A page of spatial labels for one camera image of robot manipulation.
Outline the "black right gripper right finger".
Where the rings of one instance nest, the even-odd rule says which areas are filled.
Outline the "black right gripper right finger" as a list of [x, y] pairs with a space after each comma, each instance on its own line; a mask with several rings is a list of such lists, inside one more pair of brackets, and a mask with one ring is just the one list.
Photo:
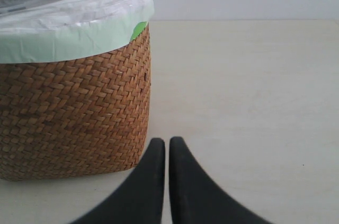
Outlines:
[[182, 137], [169, 142], [169, 198], [173, 223], [269, 223], [222, 190]]

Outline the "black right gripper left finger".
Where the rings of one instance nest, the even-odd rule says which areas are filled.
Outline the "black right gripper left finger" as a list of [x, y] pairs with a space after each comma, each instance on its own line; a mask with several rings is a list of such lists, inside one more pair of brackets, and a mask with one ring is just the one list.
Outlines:
[[165, 143], [153, 138], [126, 180], [103, 202], [73, 223], [161, 223]]

